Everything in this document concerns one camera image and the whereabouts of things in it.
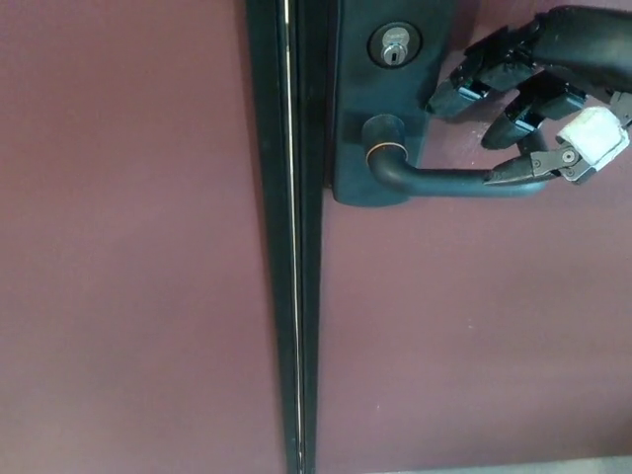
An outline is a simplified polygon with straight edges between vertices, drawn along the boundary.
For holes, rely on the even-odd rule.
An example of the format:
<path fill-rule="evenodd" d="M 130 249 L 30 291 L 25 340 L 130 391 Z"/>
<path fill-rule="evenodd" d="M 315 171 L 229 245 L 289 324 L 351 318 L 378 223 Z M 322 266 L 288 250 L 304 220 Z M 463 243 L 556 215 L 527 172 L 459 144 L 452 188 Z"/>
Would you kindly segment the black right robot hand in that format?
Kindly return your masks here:
<path fill-rule="evenodd" d="M 482 139 L 519 155 L 487 172 L 488 187 L 563 178 L 585 182 L 631 144 L 631 15 L 561 6 L 469 46 L 427 103 L 453 119 L 491 95 L 516 91 Z"/>

